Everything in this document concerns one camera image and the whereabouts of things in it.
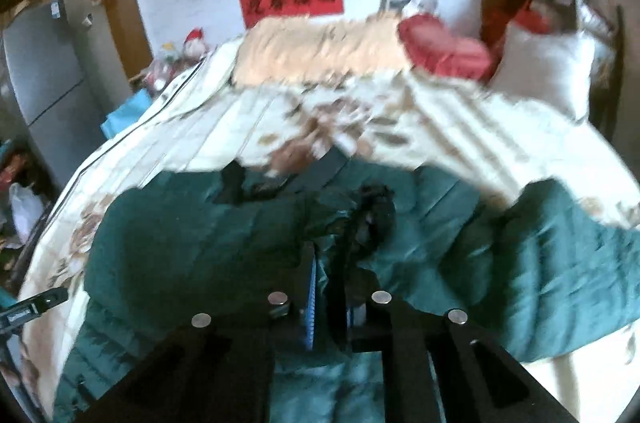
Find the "beige frilled pillow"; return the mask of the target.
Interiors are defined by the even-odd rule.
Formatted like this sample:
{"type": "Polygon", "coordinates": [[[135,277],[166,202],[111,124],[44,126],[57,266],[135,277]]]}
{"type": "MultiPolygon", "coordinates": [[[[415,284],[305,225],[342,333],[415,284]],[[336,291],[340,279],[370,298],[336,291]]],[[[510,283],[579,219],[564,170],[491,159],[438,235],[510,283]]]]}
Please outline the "beige frilled pillow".
{"type": "Polygon", "coordinates": [[[347,76],[394,76],[411,68],[398,26],[394,15],[326,24],[305,16],[268,17],[245,35],[233,81],[241,86],[329,84],[347,76]]]}

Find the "floral cream bed quilt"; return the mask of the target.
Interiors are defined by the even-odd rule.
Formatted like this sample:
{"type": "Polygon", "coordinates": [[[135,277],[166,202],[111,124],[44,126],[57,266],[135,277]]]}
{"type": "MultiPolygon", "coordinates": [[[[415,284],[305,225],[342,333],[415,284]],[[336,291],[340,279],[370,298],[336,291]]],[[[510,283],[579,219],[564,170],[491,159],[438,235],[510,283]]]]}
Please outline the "floral cream bed quilt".
{"type": "Polygon", "coordinates": [[[23,379],[45,415],[85,319],[84,269],[107,206],[163,171],[215,171],[232,160],[285,168],[331,145],[413,169],[433,164],[510,206],[529,183],[554,177],[605,224],[639,224],[639,187],[588,123],[483,85],[421,71],[352,76],[342,87],[231,83],[238,42],[181,74],[142,118],[82,163],[36,245],[21,288],[67,287],[68,301],[23,332],[23,379]]]}

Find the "red frilled pillow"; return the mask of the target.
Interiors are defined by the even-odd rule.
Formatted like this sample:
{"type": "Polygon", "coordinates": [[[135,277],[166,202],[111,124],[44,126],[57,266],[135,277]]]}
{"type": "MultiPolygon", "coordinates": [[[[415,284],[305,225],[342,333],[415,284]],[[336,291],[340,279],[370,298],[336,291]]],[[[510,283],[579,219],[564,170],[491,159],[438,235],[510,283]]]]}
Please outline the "red frilled pillow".
{"type": "Polygon", "coordinates": [[[452,33],[431,14],[401,20],[397,33],[412,64],[433,76],[480,81],[494,63],[482,41],[452,33]]]}

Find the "plush toy with red hat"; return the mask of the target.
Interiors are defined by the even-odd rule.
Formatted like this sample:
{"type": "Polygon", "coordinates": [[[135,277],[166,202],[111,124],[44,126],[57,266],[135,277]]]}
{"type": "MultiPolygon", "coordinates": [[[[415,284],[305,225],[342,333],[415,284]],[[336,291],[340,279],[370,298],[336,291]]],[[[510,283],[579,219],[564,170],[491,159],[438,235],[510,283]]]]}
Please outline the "plush toy with red hat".
{"type": "Polygon", "coordinates": [[[186,36],[182,49],[183,57],[193,61],[201,60],[208,53],[202,28],[194,28],[186,36]]]}

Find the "red clothes pile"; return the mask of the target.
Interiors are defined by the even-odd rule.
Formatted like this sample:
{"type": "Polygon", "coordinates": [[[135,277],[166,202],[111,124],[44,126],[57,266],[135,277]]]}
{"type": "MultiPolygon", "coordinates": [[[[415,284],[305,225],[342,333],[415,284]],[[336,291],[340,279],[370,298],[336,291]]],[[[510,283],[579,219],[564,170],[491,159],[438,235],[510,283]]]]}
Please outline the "red clothes pile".
{"type": "Polygon", "coordinates": [[[533,0],[482,0],[480,39],[492,50],[497,48],[514,21],[519,27],[533,33],[551,32],[551,24],[532,7],[533,0]]]}

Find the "blue paper bag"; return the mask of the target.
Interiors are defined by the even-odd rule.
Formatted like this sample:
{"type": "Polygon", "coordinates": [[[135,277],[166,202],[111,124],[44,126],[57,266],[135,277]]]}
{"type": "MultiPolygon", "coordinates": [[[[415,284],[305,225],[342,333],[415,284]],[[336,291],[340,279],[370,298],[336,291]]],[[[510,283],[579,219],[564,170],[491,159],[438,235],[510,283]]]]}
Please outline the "blue paper bag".
{"type": "Polygon", "coordinates": [[[101,131],[105,138],[112,139],[136,123],[151,107],[152,102],[149,92],[142,88],[117,109],[108,113],[105,121],[101,124],[101,131]]]}

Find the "grey refrigerator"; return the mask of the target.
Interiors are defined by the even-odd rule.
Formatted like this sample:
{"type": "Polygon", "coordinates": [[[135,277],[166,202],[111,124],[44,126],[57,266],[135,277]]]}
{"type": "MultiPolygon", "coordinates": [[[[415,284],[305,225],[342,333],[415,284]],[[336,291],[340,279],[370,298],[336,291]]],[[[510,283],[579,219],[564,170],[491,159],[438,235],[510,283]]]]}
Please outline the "grey refrigerator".
{"type": "Polygon", "coordinates": [[[1,31],[1,138],[24,140],[63,189],[105,142],[102,122],[64,2],[23,10],[1,31]]]}

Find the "wooden door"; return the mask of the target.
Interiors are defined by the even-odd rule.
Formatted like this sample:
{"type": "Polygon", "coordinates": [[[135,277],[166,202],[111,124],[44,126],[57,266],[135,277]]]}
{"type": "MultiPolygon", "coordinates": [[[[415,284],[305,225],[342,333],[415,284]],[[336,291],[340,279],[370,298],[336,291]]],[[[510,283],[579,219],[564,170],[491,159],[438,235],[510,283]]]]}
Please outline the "wooden door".
{"type": "Polygon", "coordinates": [[[152,61],[137,0],[103,0],[112,38],[128,80],[152,61]]]}

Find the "white pillow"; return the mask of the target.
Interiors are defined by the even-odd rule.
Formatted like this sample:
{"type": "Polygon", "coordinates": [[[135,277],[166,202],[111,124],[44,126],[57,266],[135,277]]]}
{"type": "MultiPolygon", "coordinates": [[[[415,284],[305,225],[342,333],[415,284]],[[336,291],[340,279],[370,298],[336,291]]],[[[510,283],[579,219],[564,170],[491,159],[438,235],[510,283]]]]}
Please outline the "white pillow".
{"type": "Polygon", "coordinates": [[[545,102],[580,123],[588,118],[595,54],[596,42],[584,32],[537,34],[511,22],[489,86],[502,94],[545,102]]]}

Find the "dark green puffer jacket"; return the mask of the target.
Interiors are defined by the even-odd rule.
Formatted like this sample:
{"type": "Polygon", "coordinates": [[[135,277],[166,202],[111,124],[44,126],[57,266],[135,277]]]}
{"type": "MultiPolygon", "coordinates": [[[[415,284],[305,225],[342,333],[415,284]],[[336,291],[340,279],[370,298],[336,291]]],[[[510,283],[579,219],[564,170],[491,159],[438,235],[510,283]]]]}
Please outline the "dark green puffer jacket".
{"type": "Polygon", "coordinates": [[[235,165],[163,172],[117,197],[96,231],[55,421],[73,421],[196,313],[234,313],[268,294],[306,242],[325,287],[369,192],[388,202],[392,227],[355,264],[417,309],[464,309],[519,361],[576,351],[639,317],[638,231],[593,221],[556,180],[499,210],[431,166],[352,160],[286,184],[235,165]]]}

